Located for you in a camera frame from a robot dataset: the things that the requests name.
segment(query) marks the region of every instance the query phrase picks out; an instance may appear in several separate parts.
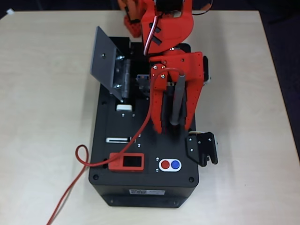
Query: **cable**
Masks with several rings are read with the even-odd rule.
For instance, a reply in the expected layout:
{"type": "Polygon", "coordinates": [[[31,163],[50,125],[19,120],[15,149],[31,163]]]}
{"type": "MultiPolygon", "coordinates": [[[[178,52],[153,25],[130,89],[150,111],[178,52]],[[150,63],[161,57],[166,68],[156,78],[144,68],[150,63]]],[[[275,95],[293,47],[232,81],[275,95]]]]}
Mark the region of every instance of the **cable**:
{"type": "Polygon", "coordinates": [[[58,213],[58,210],[60,208],[60,205],[62,203],[62,201],[66,198],[66,196],[68,195],[68,193],[70,192],[70,190],[73,188],[73,186],[75,185],[75,183],[79,180],[79,178],[82,176],[82,174],[84,173],[85,169],[87,168],[87,166],[99,166],[99,165],[103,165],[103,164],[107,164],[107,163],[110,163],[112,161],[114,161],[115,159],[117,159],[118,157],[120,157],[131,145],[132,143],[135,141],[135,139],[138,137],[138,135],[144,130],[144,128],[146,127],[147,123],[149,122],[150,120],[150,116],[151,116],[151,111],[152,111],[152,106],[153,106],[153,97],[152,97],[152,94],[153,94],[153,91],[154,91],[154,83],[156,81],[156,79],[158,78],[159,75],[161,75],[162,73],[164,72],[167,72],[167,71],[176,71],[178,72],[180,75],[183,75],[184,72],[181,70],[181,69],[178,69],[178,68],[165,68],[163,70],[161,70],[159,72],[158,75],[156,76],[153,76],[152,77],[152,82],[150,84],[150,102],[149,102],[149,109],[148,109],[148,113],[147,113],[147,116],[145,118],[145,121],[144,123],[141,125],[140,129],[137,131],[137,133],[133,136],[133,138],[130,140],[130,142],[118,153],[116,154],[115,156],[109,158],[108,160],[105,160],[103,162],[99,162],[99,163],[88,163],[89,161],[89,151],[88,151],[88,148],[81,144],[79,145],[76,150],[75,150],[75,156],[76,156],[76,159],[84,165],[84,167],[82,168],[82,170],[80,171],[80,173],[77,175],[77,177],[72,181],[72,183],[69,185],[69,187],[66,189],[65,193],[62,195],[62,197],[60,198],[60,201],[58,202],[54,212],[52,213],[50,219],[48,220],[48,223],[47,225],[50,225],[52,224],[52,222],[54,221],[54,219],[56,218],[57,216],[57,213],[58,213]],[[78,151],[80,148],[84,148],[85,150],[85,153],[86,153],[86,159],[85,161],[83,161],[79,155],[78,155],[78,151]]]}
{"type": "Polygon", "coordinates": [[[145,56],[148,54],[148,51],[149,51],[149,48],[150,48],[150,43],[152,41],[154,31],[155,31],[155,28],[156,28],[157,25],[158,25],[158,16],[156,15],[154,17],[153,24],[152,24],[151,30],[149,32],[149,35],[147,37],[147,41],[146,41],[146,44],[145,44],[145,48],[144,48],[144,55],[145,56]]]}
{"type": "MultiPolygon", "coordinates": [[[[83,147],[83,148],[85,149],[85,152],[86,152],[86,159],[85,159],[85,161],[88,162],[88,161],[89,161],[89,151],[88,151],[88,148],[87,148],[85,145],[83,145],[83,144],[82,144],[82,145],[79,145],[77,148],[81,148],[81,147],[83,147]]],[[[50,224],[54,221],[54,219],[55,219],[55,217],[56,217],[56,215],[57,215],[57,211],[58,211],[58,209],[59,209],[59,207],[60,207],[62,201],[63,201],[64,198],[68,195],[68,193],[70,192],[70,190],[73,188],[74,184],[79,180],[79,178],[80,178],[81,175],[84,173],[84,171],[85,171],[86,168],[87,168],[87,166],[85,165],[85,166],[82,168],[82,170],[80,171],[80,173],[77,175],[77,177],[72,181],[72,183],[71,183],[71,184],[69,185],[69,187],[66,189],[65,193],[64,193],[64,194],[62,195],[62,197],[60,198],[60,201],[58,202],[58,204],[57,204],[57,206],[56,206],[54,212],[52,213],[50,219],[48,220],[47,225],[50,225],[50,224]]]]}
{"type": "Polygon", "coordinates": [[[207,9],[205,12],[202,12],[202,13],[193,13],[193,15],[203,15],[203,14],[209,12],[211,10],[211,8],[212,8],[212,4],[213,4],[213,0],[210,1],[210,7],[209,7],[209,9],[207,9]]]}

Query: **button panel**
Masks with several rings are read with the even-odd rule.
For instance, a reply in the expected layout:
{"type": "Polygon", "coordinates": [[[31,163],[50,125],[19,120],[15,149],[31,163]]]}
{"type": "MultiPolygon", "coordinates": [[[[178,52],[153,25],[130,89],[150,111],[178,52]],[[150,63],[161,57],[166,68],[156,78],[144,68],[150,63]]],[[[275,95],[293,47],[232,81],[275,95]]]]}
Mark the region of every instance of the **button panel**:
{"type": "Polygon", "coordinates": [[[164,158],[158,163],[159,169],[163,172],[177,172],[181,166],[181,162],[175,158],[164,158]]]}

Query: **gray metal plate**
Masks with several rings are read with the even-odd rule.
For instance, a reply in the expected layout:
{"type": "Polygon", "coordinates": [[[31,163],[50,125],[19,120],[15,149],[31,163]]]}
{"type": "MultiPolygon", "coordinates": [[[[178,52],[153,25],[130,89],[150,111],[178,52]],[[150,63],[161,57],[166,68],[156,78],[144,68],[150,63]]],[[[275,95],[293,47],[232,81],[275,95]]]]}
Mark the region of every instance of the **gray metal plate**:
{"type": "Polygon", "coordinates": [[[121,100],[121,88],[116,88],[118,84],[122,84],[123,60],[118,60],[118,68],[115,65],[119,55],[116,45],[100,27],[97,27],[90,73],[121,100]]]}

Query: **dark floor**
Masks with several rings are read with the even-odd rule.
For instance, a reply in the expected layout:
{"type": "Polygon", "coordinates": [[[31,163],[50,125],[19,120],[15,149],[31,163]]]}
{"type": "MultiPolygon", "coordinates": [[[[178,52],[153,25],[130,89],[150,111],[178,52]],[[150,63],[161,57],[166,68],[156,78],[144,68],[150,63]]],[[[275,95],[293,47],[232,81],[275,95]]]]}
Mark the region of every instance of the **dark floor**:
{"type": "MultiPolygon", "coordinates": [[[[200,9],[209,0],[194,0],[200,9]]],[[[108,10],[116,0],[2,0],[0,18],[18,10],[108,10]]],[[[282,95],[300,156],[300,0],[214,0],[213,10],[256,10],[269,42],[282,95]]]]}

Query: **red wire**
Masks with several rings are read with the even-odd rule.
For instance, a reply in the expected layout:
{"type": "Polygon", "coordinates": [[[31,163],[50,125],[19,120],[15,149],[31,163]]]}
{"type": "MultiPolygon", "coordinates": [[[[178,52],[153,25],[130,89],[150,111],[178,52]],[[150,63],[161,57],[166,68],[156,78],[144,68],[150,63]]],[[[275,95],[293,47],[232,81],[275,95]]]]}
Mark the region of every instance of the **red wire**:
{"type": "Polygon", "coordinates": [[[183,75],[184,72],[181,70],[181,69],[178,69],[178,68],[165,68],[163,70],[161,70],[159,72],[158,75],[156,76],[153,76],[151,79],[151,84],[150,84],[150,103],[149,103],[149,109],[148,109],[148,113],[147,113],[147,116],[145,118],[145,121],[144,123],[141,125],[140,129],[137,131],[137,133],[133,136],[133,138],[130,140],[130,142],[116,155],[114,155],[113,157],[109,158],[108,160],[105,160],[105,161],[102,161],[102,162],[99,162],[99,163],[88,163],[89,161],[89,151],[88,151],[88,148],[81,144],[79,145],[76,150],[75,150],[75,156],[76,156],[76,159],[84,165],[84,167],[82,168],[82,170],[80,171],[80,173],[77,175],[77,177],[73,180],[73,182],[69,185],[69,187],[66,189],[65,193],[62,195],[62,197],[60,198],[60,201],[58,202],[54,212],[52,213],[50,219],[48,220],[48,223],[47,225],[50,225],[53,221],[54,221],[54,218],[57,214],[57,211],[62,203],[62,201],[64,200],[64,198],[67,196],[68,192],[72,189],[72,187],[75,185],[75,183],[79,180],[79,178],[81,177],[81,175],[84,173],[85,169],[87,168],[87,166],[90,166],[90,167],[93,167],[93,166],[100,166],[100,165],[103,165],[103,164],[108,164],[112,161],[114,161],[115,159],[119,158],[131,145],[132,143],[135,141],[135,139],[138,137],[138,135],[144,130],[144,128],[146,127],[147,123],[149,122],[150,120],[150,117],[151,117],[151,111],[152,111],[152,107],[153,107],[153,97],[152,97],[152,94],[153,94],[153,91],[154,91],[154,83],[157,79],[157,77],[159,75],[161,75],[162,73],[164,72],[167,72],[167,71],[176,71],[178,72],[180,75],[183,75]],[[85,161],[83,161],[79,155],[78,155],[78,151],[80,148],[84,148],[85,149],[85,153],[86,153],[86,159],[85,161]]]}
{"type": "MultiPolygon", "coordinates": [[[[88,151],[88,148],[87,148],[85,145],[83,145],[83,144],[82,144],[82,145],[79,145],[77,148],[81,148],[81,147],[83,147],[83,148],[85,149],[85,152],[86,152],[86,159],[85,159],[85,161],[88,162],[88,161],[89,161],[89,151],[88,151]]],[[[87,166],[85,165],[85,166],[82,168],[82,170],[81,170],[80,173],[77,175],[77,177],[73,180],[73,182],[70,184],[70,186],[66,189],[65,193],[64,193],[64,194],[62,195],[62,197],[60,198],[60,201],[58,202],[58,204],[57,204],[57,206],[56,206],[54,212],[52,213],[50,219],[48,220],[47,225],[50,225],[50,224],[53,222],[53,220],[54,220],[54,218],[55,218],[55,216],[56,216],[56,213],[57,213],[57,211],[58,211],[58,209],[59,209],[59,207],[60,207],[62,201],[63,201],[64,198],[67,196],[68,192],[72,189],[72,187],[74,186],[74,184],[79,180],[79,178],[81,177],[81,175],[84,173],[86,167],[87,167],[87,166]]]]}

